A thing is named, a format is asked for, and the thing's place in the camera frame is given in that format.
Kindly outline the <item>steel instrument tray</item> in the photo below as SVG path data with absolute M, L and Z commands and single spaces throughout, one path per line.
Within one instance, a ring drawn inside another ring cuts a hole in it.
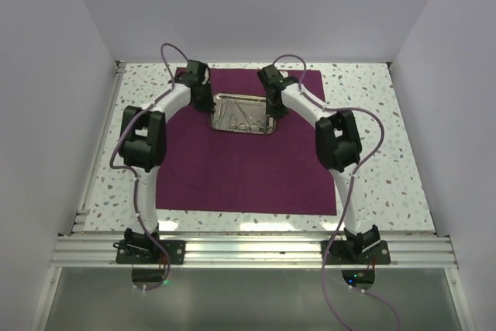
M 263 96 L 218 93 L 214 103 L 215 111 L 209 120 L 214 130 L 270 135 L 276 129 L 276 120 L 266 114 Z

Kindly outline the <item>purple cloth wrap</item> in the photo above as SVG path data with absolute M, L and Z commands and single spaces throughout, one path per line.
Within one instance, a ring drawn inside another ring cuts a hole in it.
M 167 154 L 156 183 L 159 210 L 335 215 L 331 174 L 315 152 L 315 130 L 295 112 L 274 133 L 217 131 L 188 106 L 167 122 Z

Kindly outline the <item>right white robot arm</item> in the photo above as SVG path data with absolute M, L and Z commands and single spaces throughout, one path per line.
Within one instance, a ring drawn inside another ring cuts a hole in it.
M 344 240 L 332 244 L 330 252 L 344 254 L 363 263 L 381 241 L 368 211 L 365 192 L 357 180 L 358 169 L 371 155 L 361 157 L 363 146 L 354 116 L 355 108 L 331 109 L 293 76 L 283 76 L 273 65 L 257 72 L 266 95 L 266 113 L 275 119 L 299 114 L 315 129 L 315 151 L 319 163 L 332 175 L 343 204 L 338 225 Z

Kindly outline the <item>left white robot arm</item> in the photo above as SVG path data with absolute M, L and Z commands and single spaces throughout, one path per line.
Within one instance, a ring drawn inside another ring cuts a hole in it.
M 186 68 L 173 75 L 165 91 L 150 102 L 125 107 L 109 161 L 111 169 L 133 174 L 132 206 L 137 227 L 126 230 L 125 241 L 147 264 L 165 251 L 158 233 L 156 183 L 167 152 L 167 121 L 188 106 L 208 114 L 215 111 L 211 71 L 198 60 L 188 60 Z

